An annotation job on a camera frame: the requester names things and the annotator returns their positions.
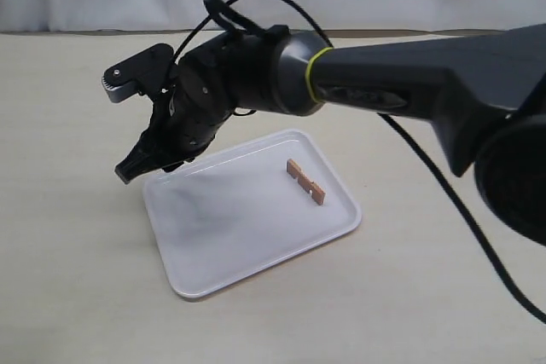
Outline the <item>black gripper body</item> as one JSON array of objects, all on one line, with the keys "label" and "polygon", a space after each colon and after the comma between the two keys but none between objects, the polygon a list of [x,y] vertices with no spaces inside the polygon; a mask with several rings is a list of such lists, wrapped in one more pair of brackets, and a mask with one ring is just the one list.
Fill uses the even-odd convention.
[{"label": "black gripper body", "polygon": [[203,153],[235,110],[222,78],[221,60],[234,38],[219,35],[186,53],[171,69],[167,92],[153,104],[140,142],[161,166]]}]

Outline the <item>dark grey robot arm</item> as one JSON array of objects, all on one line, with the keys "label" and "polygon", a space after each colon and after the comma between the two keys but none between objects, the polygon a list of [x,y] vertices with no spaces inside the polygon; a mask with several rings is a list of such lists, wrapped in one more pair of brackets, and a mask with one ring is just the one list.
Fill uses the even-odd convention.
[{"label": "dark grey robot arm", "polygon": [[113,101],[153,103],[115,168],[123,182],[201,155],[239,108],[304,117],[333,103],[428,122],[451,172],[473,169],[495,216],[545,241],[544,25],[349,48],[285,26],[230,28],[180,60],[158,43],[103,82]]}]

